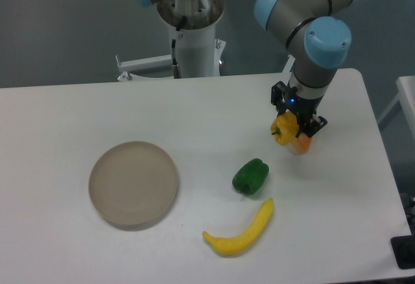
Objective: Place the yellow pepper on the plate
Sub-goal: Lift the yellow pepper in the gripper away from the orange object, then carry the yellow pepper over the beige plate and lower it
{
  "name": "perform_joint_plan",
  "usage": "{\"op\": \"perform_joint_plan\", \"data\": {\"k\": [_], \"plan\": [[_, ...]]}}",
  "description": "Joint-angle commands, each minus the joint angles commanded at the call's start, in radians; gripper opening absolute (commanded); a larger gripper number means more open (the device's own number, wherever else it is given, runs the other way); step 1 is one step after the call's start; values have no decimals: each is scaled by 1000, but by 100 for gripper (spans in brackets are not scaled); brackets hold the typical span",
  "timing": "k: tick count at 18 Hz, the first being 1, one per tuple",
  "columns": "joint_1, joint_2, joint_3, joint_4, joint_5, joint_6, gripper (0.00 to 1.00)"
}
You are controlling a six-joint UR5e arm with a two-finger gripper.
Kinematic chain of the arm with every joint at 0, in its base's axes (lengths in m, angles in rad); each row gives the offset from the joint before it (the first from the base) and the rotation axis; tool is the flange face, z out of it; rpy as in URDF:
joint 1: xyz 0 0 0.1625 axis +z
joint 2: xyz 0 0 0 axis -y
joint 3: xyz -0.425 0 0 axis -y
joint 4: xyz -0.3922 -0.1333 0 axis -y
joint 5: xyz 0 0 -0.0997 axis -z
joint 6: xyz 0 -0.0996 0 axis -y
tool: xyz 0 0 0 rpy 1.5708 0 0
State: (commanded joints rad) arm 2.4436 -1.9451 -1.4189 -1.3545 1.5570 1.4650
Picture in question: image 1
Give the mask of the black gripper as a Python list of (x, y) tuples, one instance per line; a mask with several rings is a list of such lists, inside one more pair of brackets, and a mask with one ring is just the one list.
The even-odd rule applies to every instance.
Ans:
[(315, 115), (322, 98), (305, 99), (297, 95), (298, 88), (277, 82), (271, 88), (270, 102), (276, 107), (278, 115), (292, 112), (298, 120), (297, 138), (302, 135), (312, 138), (327, 124), (327, 120)]

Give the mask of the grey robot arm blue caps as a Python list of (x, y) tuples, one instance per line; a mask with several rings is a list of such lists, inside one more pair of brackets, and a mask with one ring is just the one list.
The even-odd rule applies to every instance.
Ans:
[[(137, 0), (155, 6), (170, 32), (168, 63), (174, 78), (210, 77), (219, 69), (212, 33), (224, 0)], [(279, 115), (292, 113), (295, 136), (313, 137), (327, 123), (317, 114), (328, 86), (347, 57), (348, 26), (333, 17), (356, 0), (256, 0), (254, 16), (294, 57), (287, 83), (271, 90)]]

